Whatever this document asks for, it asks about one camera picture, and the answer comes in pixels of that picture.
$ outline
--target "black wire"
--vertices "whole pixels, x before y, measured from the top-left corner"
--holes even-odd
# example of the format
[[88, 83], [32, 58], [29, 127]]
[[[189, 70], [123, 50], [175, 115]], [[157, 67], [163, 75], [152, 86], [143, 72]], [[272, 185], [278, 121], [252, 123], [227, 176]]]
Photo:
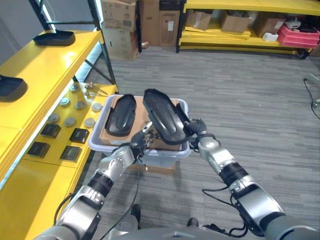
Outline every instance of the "black wire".
[[137, 197], [137, 194], [138, 194], [138, 189], [139, 189], [139, 181], [140, 181], [140, 172], [139, 172], [139, 161], [137, 161], [137, 165], [136, 165], [136, 167], [137, 167], [137, 183], [136, 183], [136, 190], [135, 190], [135, 194], [134, 194], [134, 198], [133, 198], [133, 200], [132, 200], [132, 203], [131, 203], [131, 205], [130, 205], [130, 207], [128, 208], [128, 210], [122, 215], [122, 217], [118, 220], [118, 221], [116, 221], [116, 223], [115, 224], [113, 224], [112, 225], [112, 227], [110, 227], [110, 229], [99, 239], [99, 240], [102, 240], [102, 239], [104, 239], [105, 238], [105, 236], [107, 236], [108, 235], [108, 233], [110, 233], [110, 231], [115, 227], [115, 226], [117, 226], [118, 225], [118, 223], [120, 223], [123, 219], [124, 219], [124, 217], [129, 213], [129, 211], [131, 210], [131, 208], [132, 208], [132, 206], [134, 205], [134, 203], [135, 203], [135, 200], [136, 200], [136, 197]]
[[67, 197], [65, 197], [65, 199], [63, 199], [59, 206], [57, 207], [57, 209], [55, 210], [55, 214], [54, 214], [54, 218], [53, 218], [53, 226], [56, 225], [57, 223], [57, 217], [58, 217], [58, 213], [61, 209], [61, 207], [70, 199], [70, 198], [73, 198], [74, 196], [76, 195], [76, 193], [70, 193]]
[[[232, 234], [232, 232], [233, 231], [235, 231], [235, 230], [239, 230], [239, 231], [241, 231], [241, 230], [245, 230], [242, 234], [240, 234], [240, 235], [234, 235], [234, 234]], [[230, 237], [233, 237], [233, 238], [237, 238], [237, 239], [240, 239], [240, 238], [243, 238], [245, 235], [247, 235], [247, 233], [248, 233], [248, 227], [245, 225], [245, 224], [243, 224], [243, 227], [242, 228], [232, 228], [230, 231], [229, 231], [229, 236]]]
[[314, 110], [314, 98], [312, 97], [311, 91], [309, 90], [307, 84], [306, 84], [307, 79], [303, 79], [303, 83], [305, 85], [306, 90], [308, 91], [310, 98], [311, 98], [311, 110], [313, 112], [313, 114], [320, 120], [320, 117], [316, 114], [315, 110]]
[[223, 204], [227, 204], [227, 205], [233, 207], [233, 205], [232, 205], [231, 203], [226, 202], [226, 201], [223, 201], [223, 200], [221, 200], [221, 199], [219, 199], [219, 198], [217, 198], [217, 197], [215, 197], [215, 196], [212, 196], [211, 194], [207, 193], [207, 191], [208, 191], [208, 192], [218, 192], [218, 191], [222, 191], [222, 190], [224, 190], [224, 189], [226, 189], [226, 188], [220, 188], [220, 189], [201, 189], [201, 191], [202, 191], [205, 195], [209, 196], [210, 198], [213, 198], [213, 199], [215, 199], [215, 200], [217, 200], [217, 201], [219, 201], [219, 202], [221, 202], [221, 203], [223, 203]]
[[[229, 200], [230, 200], [230, 203], [229, 203], [229, 202], [223, 201], [223, 200], [221, 200], [221, 199], [219, 199], [219, 198], [217, 198], [217, 197], [215, 197], [215, 196], [207, 193], [207, 192], [220, 192], [220, 191], [226, 190], [227, 188], [228, 188], [228, 186], [225, 186], [225, 187], [223, 187], [223, 188], [218, 188], [218, 189], [202, 189], [201, 191], [202, 191], [205, 195], [207, 195], [207, 196], [209, 196], [209, 197], [211, 197], [211, 198], [213, 198], [213, 199], [215, 199], [215, 200], [217, 200], [217, 201], [219, 201], [219, 202], [221, 202], [221, 203], [224, 203], [224, 204], [226, 204], [226, 205], [228, 205], [228, 206], [232, 206], [232, 207], [236, 208], [235, 205], [234, 205], [234, 203], [232, 202], [232, 198], [233, 198], [232, 195], [230, 196], [230, 199], [229, 199]], [[243, 237], [246, 236], [247, 233], [248, 233], [248, 227], [246, 226], [245, 223], [243, 223], [243, 226], [242, 226], [241, 228], [239, 228], [239, 227], [231, 228], [229, 232], [223, 232], [223, 231], [224, 231], [223, 229], [220, 229], [220, 230], [222, 230], [222, 231], [220, 231], [220, 230], [217, 231], [217, 230], [214, 230], [214, 229], [212, 229], [212, 230], [213, 230], [213, 231], [216, 231], [216, 232], [220, 232], [220, 233], [222, 233], [222, 234], [224, 234], [224, 235], [227, 235], [227, 236], [233, 237], [233, 238], [243, 238]], [[243, 232], [242, 234], [240, 234], [240, 235], [234, 235], [234, 234], [232, 234], [233, 231], [242, 231], [242, 230], [244, 230], [244, 232]]]

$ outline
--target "white object on shelf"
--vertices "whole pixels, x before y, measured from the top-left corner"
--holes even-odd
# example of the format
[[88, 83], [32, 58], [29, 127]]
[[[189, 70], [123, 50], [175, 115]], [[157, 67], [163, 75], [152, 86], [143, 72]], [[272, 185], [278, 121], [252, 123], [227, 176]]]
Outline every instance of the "white object on shelf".
[[294, 20], [285, 21], [284, 25], [286, 25], [288, 29], [297, 29], [301, 26], [301, 21], [295, 18]]
[[279, 37], [279, 35], [277, 33], [266, 32], [262, 36], [262, 39], [265, 40], [266, 42], [275, 42], [275, 41], [277, 41], [278, 37]]
[[[104, 145], [100, 140], [100, 133], [105, 127], [105, 120], [108, 118], [110, 107], [112, 102], [116, 96], [121, 95], [110, 95], [104, 103], [101, 114], [99, 115], [98, 120], [95, 123], [95, 126], [90, 135], [88, 145], [89, 148], [95, 151], [103, 152], [107, 156], [111, 154], [111, 152], [117, 148], [117, 146], [108, 146]], [[188, 105], [182, 99], [177, 99], [182, 110], [188, 116]], [[144, 152], [144, 156], [142, 157], [143, 161], [146, 165], [162, 167], [162, 168], [170, 168], [178, 159], [185, 158], [190, 154], [191, 150], [188, 142], [184, 142], [180, 145], [179, 151], [168, 151], [168, 150], [155, 150], [155, 149], [147, 149]]]

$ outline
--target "yellow metal shelving unit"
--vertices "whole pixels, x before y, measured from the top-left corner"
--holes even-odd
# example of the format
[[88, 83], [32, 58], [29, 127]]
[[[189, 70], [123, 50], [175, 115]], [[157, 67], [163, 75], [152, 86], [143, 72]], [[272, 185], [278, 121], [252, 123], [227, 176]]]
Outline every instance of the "yellow metal shelving unit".
[[94, 46], [100, 31], [76, 31], [70, 46], [37, 46], [29, 42], [0, 66], [0, 74], [22, 78], [26, 93], [14, 102], [0, 102], [0, 180], [57, 97]]
[[[37, 135], [36, 142], [48, 143], [50, 148], [44, 158], [24, 154], [7, 182], [0, 191], [1, 226], [0, 239], [31, 240], [53, 224], [55, 211], [69, 193], [75, 190], [76, 184], [90, 153], [88, 139], [84, 144], [69, 140], [75, 128], [86, 128], [84, 121], [93, 118], [97, 121], [99, 112], [92, 111], [92, 104], [104, 104], [106, 96], [88, 98], [84, 92], [85, 84], [81, 83], [81, 91], [68, 92], [68, 107], [58, 105], [54, 113], [58, 114], [61, 127], [56, 138]], [[116, 85], [96, 85], [109, 95], [117, 90]], [[86, 107], [77, 110], [77, 101], [85, 101]], [[68, 117], [76, 119], [73, 127], [64, 126]], [[80, 147], [81, 153], [77, 162], [61, 160], [66, 146]]]
[[320, 16], [318, 0], [187, 0], [187, 9], [265, 11]]
[[180, 49], [238, 50], [295, 54], [298, 47], [279, 42], [266, 42], [253, 30], [248, 39], [219, 39], [188, 31], [183, 26], [188, 9], [246, 10], [320, 16], [318, 0], [183, 0], [180, 14], [176, 52]]

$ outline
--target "stacked cardboard boxes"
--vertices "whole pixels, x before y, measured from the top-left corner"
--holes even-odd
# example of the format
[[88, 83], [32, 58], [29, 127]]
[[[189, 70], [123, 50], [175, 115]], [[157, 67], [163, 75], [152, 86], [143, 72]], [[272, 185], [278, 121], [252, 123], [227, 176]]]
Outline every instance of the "stacked cardboard boxes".
[[180, 0], [141, 0], [142, 42], [151, 46], [176, 45]]
[[102, 0], [102, 33], [109, 57], [134, 60], [138, 53], [136, 0]]

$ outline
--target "gray carpet floor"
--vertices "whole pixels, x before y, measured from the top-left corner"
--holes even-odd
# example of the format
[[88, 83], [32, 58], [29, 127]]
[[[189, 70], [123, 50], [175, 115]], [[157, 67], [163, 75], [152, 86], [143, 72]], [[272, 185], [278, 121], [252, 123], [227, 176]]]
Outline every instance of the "gray carpet floor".
[[[182, 51], [150, 47], [134, 62], [112, 60], [121, 94], [143, 96], [157, 88], [185, 100], [191, 117], [202, 118], [235, 159], [275, 197], [288, 215], [319, 229], [320, 121], [310, 109], [303, 84], [308, 73], [319, 75], [310, 59], [232, 51]], [[107, 73], [100, 57], [96, 66]], [[103, 83], [92, 71], [88, 82]], [[319, 97], [319, 87], [309, 84]], [[86, 182], [103, 155], [87, 164]], [[137, 174], [126, 172], [113, 186], [101, 210], [94, 236], [99, 239], [126, 211], [136, 190]], [[241, 227], [235, 209], [202, 194], [221, 188], [220, 178], [197, 153], [180, 159], [172, 176], [144, 173], [136, 203], [141, 227], [184, 227], [190, 217], [201, 225], [229, 230]], [[226, 201], [228, 191], [215, 196]], [[251, 233], [248, 240], [261, 239]]]

